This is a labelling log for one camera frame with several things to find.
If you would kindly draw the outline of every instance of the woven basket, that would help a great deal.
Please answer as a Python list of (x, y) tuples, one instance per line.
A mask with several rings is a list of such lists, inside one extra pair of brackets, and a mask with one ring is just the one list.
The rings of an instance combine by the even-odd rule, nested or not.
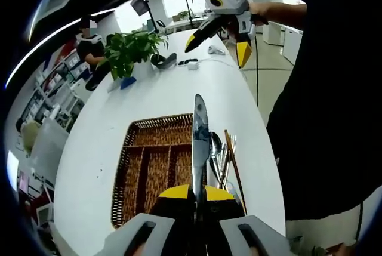
[(130, 125), (114, 183), (114, 228), (138, 213), (149, 213), (165, 189), (191, 183), (192, 122), (190, 113)]

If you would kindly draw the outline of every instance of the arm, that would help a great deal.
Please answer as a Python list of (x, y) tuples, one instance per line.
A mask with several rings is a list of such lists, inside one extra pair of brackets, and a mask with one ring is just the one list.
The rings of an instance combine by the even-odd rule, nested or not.
[(250, 10), (268, 21), (281, 23), (297, 29), (304, 29), (306, 4), (282, 4), (280, 2), (253, 2)]
[(97, 66), (97, 64), (103, 59), (104, 57), (94, 57), (91, 53), (86, 55), (84, 58), (85, 62), (87, 62), (90, 66)]

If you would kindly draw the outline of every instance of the ceiling light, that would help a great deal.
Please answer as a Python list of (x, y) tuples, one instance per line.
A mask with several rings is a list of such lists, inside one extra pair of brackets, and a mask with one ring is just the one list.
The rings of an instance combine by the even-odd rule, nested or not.
[[(115, 11), (115, 8), (111, 8), (109, 10), (103, 10), (98, 13), (93, 13), (91, 16), (98, 16), (103, 13), (109, 13), (111, 11)], [(8, 77), (7, 82), (5, 83), (5, 88), (7, 88), (8, 84), (10, 83), (12, 77), (16, 74), (18, 69), (21, 67), (21, 65), (31, 56), (42, 44), (46, 43), (49, 39), (51, 39), (54, 35), (60, 33), (61, 31), (67, 29), (68, 27), (78, 23), (80, 19), (77, 19), (75, 21), (72, 21), (71, 23), (68, 23), (67, 25), (64, 25), (63, 27), (57, 29), (55, 32), (50, 33), (47, 37), (45, 37), (42, 41), (38, 42), (35, 47), (33, 47), (21, 60), (19, 63), (17, 63), (16, 67), (11, 72), (10, 76)]]

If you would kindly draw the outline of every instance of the wooden chopstick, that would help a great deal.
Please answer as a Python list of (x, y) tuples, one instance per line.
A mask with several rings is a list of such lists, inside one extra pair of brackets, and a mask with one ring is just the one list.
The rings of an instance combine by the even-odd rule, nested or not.
[(245, 199), (244, 199), (243, 187), (241, 186), (241, 180), (240, 180), (240, 175), (239, 175), (238, 165), (237, 165), (237, 163), (236, 163), (235, 154), (233, 153), (233, 150), (232, 150), (231, 137), (230, 137), (230, 135), (228, 134), (228, 131), (227, 131), (227, 130), (224, 130), (224, 134), (226, 135), (226, 142), (227, 142), (228, 154), (231, 155), (231, 160), (232, 160), (233, 168), (235, 169), (236, 178), (238, 179), (239, 190), (240, 190), (241, 198), (242, 198), (242, 200), (243, 200), (243, 208), (244, 208), (244, 212), (245, 212), (245, 215), (246, 215), (246, 214), (247, 214), (247, 207), (246, 207), (246, 205), (245, 205)]

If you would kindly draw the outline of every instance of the gray floor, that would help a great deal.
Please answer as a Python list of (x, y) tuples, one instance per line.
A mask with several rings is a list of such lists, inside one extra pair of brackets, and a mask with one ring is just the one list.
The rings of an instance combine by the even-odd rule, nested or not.
[[(259, 111), (267, 124), (269, 113), (273, 105), (284, 88), (293, 65), (280, 53), (282, 47), (268, 45), (263, 41), (261, 34), (257, 35), (258, 43), (258, 63), (259, 63)], [(236, 56), (235, 47), (227, 45), (232, 56)], [(243, 74), (247, 84), (257, 101), (255, 52), (244, 67)], [(288, 221), (286, 233), (288, 238), (303, 236), (301, 249), (310, 251), (314, 246), (328, 248), (339, 243), (348, 245), (354, 243), (356, 229), (358, 225), (359, 207), (342, 214), (332, 215), (322, 220), (301, 220)]]

